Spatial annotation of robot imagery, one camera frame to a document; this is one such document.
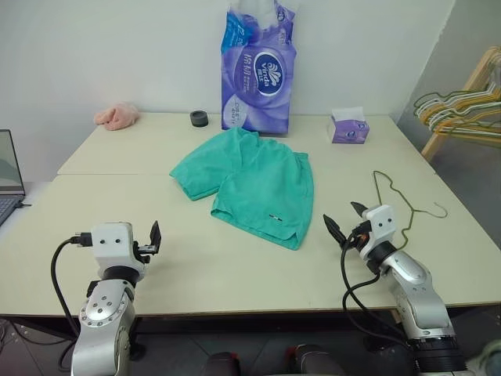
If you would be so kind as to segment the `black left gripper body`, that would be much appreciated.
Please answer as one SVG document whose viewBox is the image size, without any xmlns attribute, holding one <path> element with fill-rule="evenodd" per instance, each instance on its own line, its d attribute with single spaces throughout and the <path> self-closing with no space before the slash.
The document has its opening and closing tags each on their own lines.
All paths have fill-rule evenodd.
<svg viewBox="0 0 501 376">
<path fill-rule="evenodd" d="M 142 264 L 149 264 L 152 255 L 156 255 L 159 251 L 159 246 L 156 244 L 139 246 L 139 243 L 134 240 L 132 245 L 133 255 L 135 259 Z"/>
</svg>

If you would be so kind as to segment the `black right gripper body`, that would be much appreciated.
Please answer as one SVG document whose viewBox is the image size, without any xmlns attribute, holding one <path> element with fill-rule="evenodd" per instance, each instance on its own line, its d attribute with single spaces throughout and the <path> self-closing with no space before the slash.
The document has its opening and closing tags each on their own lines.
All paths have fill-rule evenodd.
<svg viewBox="0 0 501 376">
<path fill-rule="evenodd" d="M 369 241 L 369 233 L 372 230 L 370 221 L 366 220 L 358 224 L 344 242 L 344 250 L 355 248 L 361 251 Z"/>
</svg>

